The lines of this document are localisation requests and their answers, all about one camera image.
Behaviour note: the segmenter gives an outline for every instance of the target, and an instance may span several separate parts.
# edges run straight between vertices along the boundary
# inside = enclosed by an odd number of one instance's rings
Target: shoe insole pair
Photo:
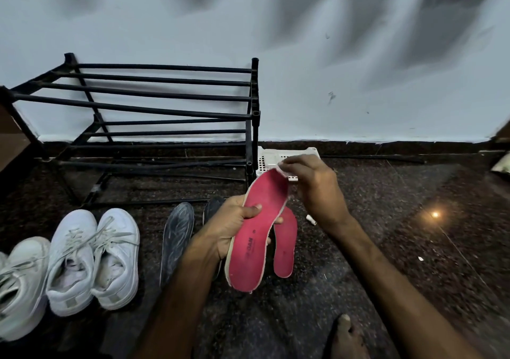
[[[234,289],[252,292],[260,284],[266,264],[266,240],[278,217],[283,217],[284,222],[274,225],[274,272],[283,278],[291,275],[297,221],[292,211],[285,206],[288,196],[289,181],[276,169],[259,176],[246,192],[244,206],[261,204],[262,211],[253,218],[245,219],[231,240],[225,262],[225,276]]]

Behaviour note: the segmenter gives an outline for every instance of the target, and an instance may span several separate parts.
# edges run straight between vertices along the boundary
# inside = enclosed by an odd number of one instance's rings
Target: forearm
[[[386,324],[402,357],[481,358],[349,217],[329,229]]]
[[[194,236],[156,302],[133,357],[191,357],[218,261],[217,252],[203,235]]]

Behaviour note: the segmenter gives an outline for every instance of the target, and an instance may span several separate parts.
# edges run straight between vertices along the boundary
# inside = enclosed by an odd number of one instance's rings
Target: white plastic basket
[[[258,147],[258,169],[257,176],[261,175],[263,172],[275,168],[279,162],[289,156],[296,155],[317,155],[319,156],[319,152],[315,147],[308,147],[302,151],[294,151],[287,149],[263,149],[262,147]],[[289,176],[289,181],[296,182],[297,176]]]

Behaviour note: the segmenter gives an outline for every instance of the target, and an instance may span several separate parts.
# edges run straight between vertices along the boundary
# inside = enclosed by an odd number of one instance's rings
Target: bare foot
[[[331,345],[331,359],[370,359],[361,331],[346,314],[338,318],[337,333]]]

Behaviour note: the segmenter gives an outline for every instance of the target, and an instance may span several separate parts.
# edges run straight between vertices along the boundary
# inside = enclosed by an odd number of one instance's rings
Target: left hand
[[[227,199],[216,214],[207,221],[206,225],[197,233],[214,244],[220,259],[224,259],[230,247],[230,240],[237,234],[246,218],[253,218],[260,213],[262,206],[244,207],[244,195],[235,195]],[[283,223],[279,217],[275,223]]]

